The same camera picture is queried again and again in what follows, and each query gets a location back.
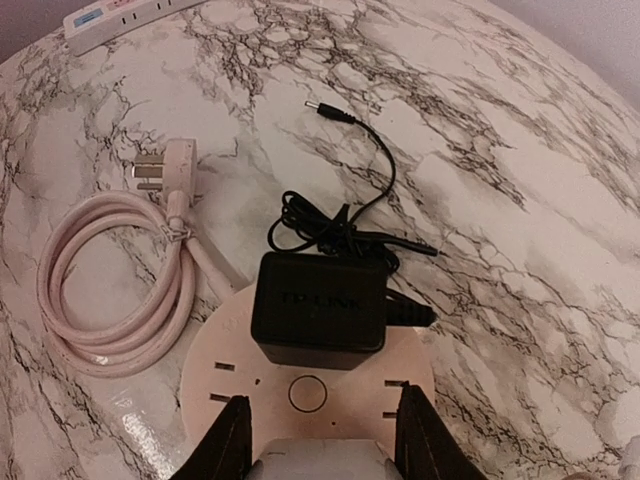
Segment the power adapter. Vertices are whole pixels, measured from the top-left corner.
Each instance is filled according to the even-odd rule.
[[[381,261],[268,253],[251,335],[273,363],[350,370],[384,347],[387,325],[435,321],[430,307],[388,296]]]

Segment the power outlet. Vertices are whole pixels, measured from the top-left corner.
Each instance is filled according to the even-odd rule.
[[[67,16],[64,35],[75,55],[206,0],[101,0]]]

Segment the coiled white cable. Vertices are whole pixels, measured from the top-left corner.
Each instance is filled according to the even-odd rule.
[[[193,261],[220,301],[234,292],[189,230],[189,196],[173,191],[167,211],[127,192],[99,193],[74,207],[49,237],[38,266],[37,297],[51,342],[75,369],[96,377],[121,377],[158,361],[179,338],[195,296]],[[131,225],[165,235],[166,261],[143,303],[119,324],[100,331],[72,326],[62,307],[63,275],[89,239]]]

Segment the marble surface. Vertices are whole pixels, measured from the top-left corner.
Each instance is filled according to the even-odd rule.
[[[0,476],[166,479],[188,456],[178,385],[193,318],[160,363],[95,380],[50,355],[35,299],[52,226],[93,192],[131,189],[136,152],[195,137],[197,211],[249,278],[280,195],[422,238],[394,282],[437,308],[424,334],[437,408],[491,479],[616,478],[640,433],[640,117],[589,69],[485,2],[217,1],[74,58],[61,32],[0,66]],[[161,242],[117,229],[67,274],[93,324],[132,310]]]

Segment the white round extension socket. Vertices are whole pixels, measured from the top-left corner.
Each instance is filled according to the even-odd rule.
[[[234,395],[251,403],[254,460],[273,439],[376,440],[393,458],[401,383],[435,388],[413,328],[388,327],[383,350],[350,371],[271,363],[251,337],[255,286],[225,302],[196,335],[182,370],[180,403],[197,445]]]

